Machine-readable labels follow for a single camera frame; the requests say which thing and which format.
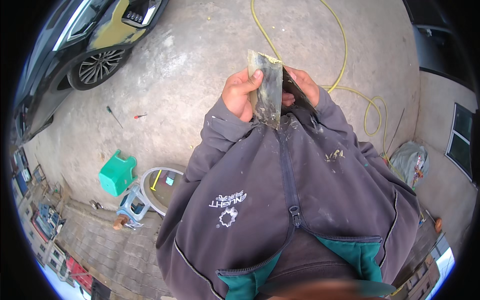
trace yellow hose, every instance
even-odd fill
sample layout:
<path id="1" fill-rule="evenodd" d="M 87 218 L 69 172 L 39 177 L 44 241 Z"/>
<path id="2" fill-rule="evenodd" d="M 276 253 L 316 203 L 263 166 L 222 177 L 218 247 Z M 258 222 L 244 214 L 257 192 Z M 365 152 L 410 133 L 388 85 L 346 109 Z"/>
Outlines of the yellow hose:
<path id="1" fill-rule="evenodd" d="M 340 22 L 340 19 L 338 18 L 338 16 L 336 15 L 336 13 L 332 10 L 332 8 L 324 1 L 324 0 L 320 0 L 327 8 L 328 10 L 333 14 L 333 16 L 335 17 L 338 25 L 340 26 L 340 30 L 342 31 L 342 36 L 343 36 L 343 42 L 345 44 L 345 56 L 343 58 L 343 65 L 342 65 L 342 69 L 340 70 L 340 74 L 338 75 L 338 78 L 336 79 L 335 83 L 333 85 L 322 85 L 321 87 L 324 88 L 324 89 L 328 89 L 328 93 L 330 93 L 331 91 L 333 91 L 334 89 L 342 89 L 342 90 L 347 90 L 347 91 L 351 91 L 361 97 L 363 97 L 365 100 L 367 100 L 369 103 L 368 103 L 368 106 L 367 106 L 367 109 L 365 110 L 365 116 L 363 117 L 363 130 L 365 131 L 365 133 L 368 135 L 368 136 L 374 136 L 377 134 L 377 132 L 380 130 L 380 127 L 382 125 L 382 114 L 380 113 L 380 109 L 378 108 L 378 106 L 375 104 L 375 99 L 380 99 L 384 106 L 385 106 L 385 128 L 384 128 L 384 139 L 383 139 L 383 143 L 382 143 L 382 148 L 383 148 L 383 151 L 385 153 L 385 158 L 386 160 L 388 161 L 388 164 L 391 166 L 392 170 L 395 171 L 395 173 L 401 178 L 401 180 L 405 181 L 405 179 L 403 178 L 402 174 L 400 174 L 400 172 L 398 172 L 398 170 L 392 165 L 392 163 L 390 162 L 390 159 L 388 158 L 388 155 L 387 155 L 387 152 L 385 150 L 385 139 L 386 139 L 386 135 L 387 135 L 387 122 L 388 122 L 388 110 L 387 110 L 387 104 L 385 103 L 384 99 L 380 96 L 375 96 L 373 97 L 372 99 L 368 98 L 367 96 L 365 96 L 364 94 L 362 94 L 361 92 L 351 88 L 351 87 L 347 87 L 347 86 L 340 86 L 338 85 L 338 83 L 340 82 L 340 79 L 342 79 L 342 76 L 343 76 L 343 72 L 345 71 L 345 67 L 347 66 L 347 53 L 348 53 L 348 47 L 347 47 L 347 36 L 345 35 L 345 31 L 343 30 L 343 26 L 342 26 L 342 23 Z M 265 38 L 267 39 L 268 43 L 270 44 L 270 47 L 272 47 L 272 50 L 273 52 L 275 53 L 275 55 L 277 56 L 277 58 L 279 60 L 282 60 L 280 54 L 277 52 L 277 50 L 275 49 L 275 46 L 273 45 L 272 41 L 270 40 L 270 38 L 268 37 L 268 34 L 267 32 L 265 32 L 264 28 L 262 27 L 262 25 L 260 24 L 260 21 L 258 20 L 256 14 L 255 14 L 255 8 L 253 7 L 253 3 L 255 2 L 255 0 L 251 0 L 250 2 L 250 9 L 252 10 L 252 15 L 253 15 L 253 19 L 255 20 L 255 22 L 257 23 L 258 25 L 258 28 L 260 28 L 260 31 L 262 31 L 263 35 L 265 36 Z M 374 133 L 369 133 L 367 131 L 367 116 L 368 116 L 368 111 L 370 109 L 370 106 L 372 106 L 375 108 L 375 110 L 377 111 L 378 113 L 378 116 L 379 116 L 379 121 L 378 121 L 378 126 L 377 126 L 377 129 L 375 130 Z"/>

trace green screwdriver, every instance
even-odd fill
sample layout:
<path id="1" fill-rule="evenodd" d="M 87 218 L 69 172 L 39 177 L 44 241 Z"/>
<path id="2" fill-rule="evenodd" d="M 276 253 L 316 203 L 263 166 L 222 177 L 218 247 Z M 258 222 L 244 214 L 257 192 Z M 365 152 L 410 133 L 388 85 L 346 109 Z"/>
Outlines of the green screwdriver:
<path id="1" fill-rule="evenodd" d="M 117 123 L 120 125 L 120 127 L 123 129 L 123 126 L 120 124 L 119 120 L 117 119 L 117 117 L 115 117 L 115 115 L 113 114 L 112 110 L 110 109 L 109 106 L 107 106 L 107 111 L 110 113 L 110 115 L 112 115 L 115 120 L 117 121 Z"/>

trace window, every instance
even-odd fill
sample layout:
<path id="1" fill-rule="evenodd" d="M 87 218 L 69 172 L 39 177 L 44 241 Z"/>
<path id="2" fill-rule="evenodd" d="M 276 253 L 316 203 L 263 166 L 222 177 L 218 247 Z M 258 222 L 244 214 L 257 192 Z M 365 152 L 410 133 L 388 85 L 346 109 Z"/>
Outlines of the window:
<path id="1" fill-rule="evenodd" d="M 470 133 L 472 130 L 472 113 L 457 103 L 455 103 L 454 112 L 452 132 L 445 155 L 471 180 Z"/>

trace round metal rim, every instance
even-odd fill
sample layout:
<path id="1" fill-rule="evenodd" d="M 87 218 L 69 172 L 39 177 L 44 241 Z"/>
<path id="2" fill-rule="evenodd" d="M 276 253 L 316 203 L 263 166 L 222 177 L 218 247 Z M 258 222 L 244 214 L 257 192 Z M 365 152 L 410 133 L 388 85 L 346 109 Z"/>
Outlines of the round metal rim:
<path id="1" fill-rule="evenodd" d="M 84 84 L 94 84 L 108 77 L 118 66 L 125 50 L 113 50 L 95 54 L 82 61 L 78 77 Z"/>

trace black car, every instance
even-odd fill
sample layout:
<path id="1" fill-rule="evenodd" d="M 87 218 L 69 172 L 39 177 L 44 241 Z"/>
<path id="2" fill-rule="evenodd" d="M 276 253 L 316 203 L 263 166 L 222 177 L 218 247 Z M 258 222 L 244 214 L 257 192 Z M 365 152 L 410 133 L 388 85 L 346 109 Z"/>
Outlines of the black car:
<path id="1" fill-rule="evenodd" d="M 53 122 L 72 91 L 88 90 L 125 64 L 155 26 L 168 0 L 61 0 L 26 59 L 14 102 L 21 144 Z"/>

